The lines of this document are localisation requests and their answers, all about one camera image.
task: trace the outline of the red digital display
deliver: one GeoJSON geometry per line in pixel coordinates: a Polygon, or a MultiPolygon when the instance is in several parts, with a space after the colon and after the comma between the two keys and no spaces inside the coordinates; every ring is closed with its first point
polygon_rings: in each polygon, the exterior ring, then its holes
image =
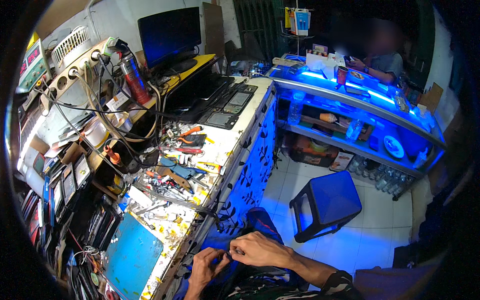
{"type": "Polygon", "coordinates": [[[22,76],[23,73],[25,73],[25,71],[27,70],[28,66],[27,66],[27,61],[24,60],[22,62],[22,68],[20,69],[20,76],[22,76]]]}
{"type": "Polygon", "coordinates": [[[27,58],[28,65],[30,65],[39,55],[40,55],[40,46],[37,46],[35,50],[30,52],[30,55],[27,58]]]}

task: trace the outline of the computer monitor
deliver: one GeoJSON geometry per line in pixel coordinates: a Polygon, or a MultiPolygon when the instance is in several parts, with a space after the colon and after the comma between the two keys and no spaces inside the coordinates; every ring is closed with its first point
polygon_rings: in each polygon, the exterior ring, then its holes
{"type": "Polygon", "coordinates": [[[138,30],[148,68],[163,63],[163,67],[184,72],[197,63],[196,60],[187,60],[175,65],[182,58],[179,54],[192,50],[202,42],[199,7],[161,12],[138,19],[138,30]]]}

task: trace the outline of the human hand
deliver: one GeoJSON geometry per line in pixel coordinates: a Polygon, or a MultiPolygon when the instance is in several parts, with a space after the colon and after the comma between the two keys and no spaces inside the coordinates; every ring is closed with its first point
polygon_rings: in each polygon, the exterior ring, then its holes
{"type": "Polygon", "coordinates": [[[225,250],[208,247],[193,257],[192,275],[188,279],[190,294],[200,294],[204,287],[220,273],[230,259],[225,250]],[[222,259],[217,265],[212,265],[214,259],[222,259]]]}
{"type": "Polygon", "coordinates": [[[347,67],[355,70],[363,71],[365,69],[365,64],[363,63],[363,61],[355,57],[353,59],[354,60],[347,61],[347,67]]]}
{"type": "Polygon", "coordinates": [[[238,262],[254,266],[276,266],[288,268],[294,255],[292,248],[252,232],[230,242],[230,255],[238,262]]]}

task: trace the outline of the monitor stand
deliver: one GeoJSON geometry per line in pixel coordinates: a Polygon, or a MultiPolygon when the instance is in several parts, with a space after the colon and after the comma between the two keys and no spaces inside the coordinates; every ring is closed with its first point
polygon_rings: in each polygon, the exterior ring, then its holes
{"type": "Polygon", "coordinates": [[[194,59],[187,59],[187,60],[184,60],[184,61],[181,61],[181,62],[178,62],[176,63],[172,69],[177,72],[177,73],[183,73],[185,71],[188,71],[190,70],[191,68],[193,68],[194,66],[196,66],[196,64],[198,63],[197,60],[194,60],[194,59]]]}

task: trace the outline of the red cup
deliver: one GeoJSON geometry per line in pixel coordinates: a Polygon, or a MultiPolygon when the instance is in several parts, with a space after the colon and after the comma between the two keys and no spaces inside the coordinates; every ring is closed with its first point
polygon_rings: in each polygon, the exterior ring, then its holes
{"type": "Polygon", "coordinates": [[[338,66],[338,71],[336,72],[336,83],[345,85],[347,81],[348,69],[343,66],[338,66]]]}

